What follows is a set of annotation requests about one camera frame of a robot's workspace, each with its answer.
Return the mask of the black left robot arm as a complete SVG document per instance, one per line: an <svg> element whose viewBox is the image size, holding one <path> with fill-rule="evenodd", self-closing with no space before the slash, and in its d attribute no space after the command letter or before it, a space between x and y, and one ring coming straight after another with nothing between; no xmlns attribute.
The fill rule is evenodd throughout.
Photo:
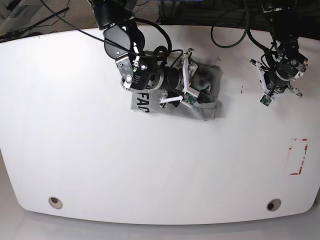
<svg viewBox="0 0 320 240"><path fill-rule="evenodd" d="M136 1L91 0L89 4L102 31L105 52L115 60L125 90L168 91L174 96L210 91L209 71L192 60L190 52L182 52L177 60L168 62L174 52L169 35L156 23L134 16ZM166 45L146 51L138 23L155 27Z"/></svg>

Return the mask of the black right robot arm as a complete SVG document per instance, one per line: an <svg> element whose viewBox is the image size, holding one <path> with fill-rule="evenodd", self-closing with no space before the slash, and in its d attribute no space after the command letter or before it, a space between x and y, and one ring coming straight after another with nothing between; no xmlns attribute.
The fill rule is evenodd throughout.
<svg viewBox="0 0 320 240"><path fill-rule="evenodd" d="M246 17L243 36L263 51L260 60L251 59L260 77L263 94L259 101L269 107L275 98L285 94L295 94L302 97L300 90L292 86L291 82L303 76L308 67L308 59L299 52L298 39L300 37L296 14L295 0L261 0L260 11L251 9L248 1L237 7L243 10ZM271 46L266 47L258 42L251 33L251 13L261 15L266 19Z"/></svg>

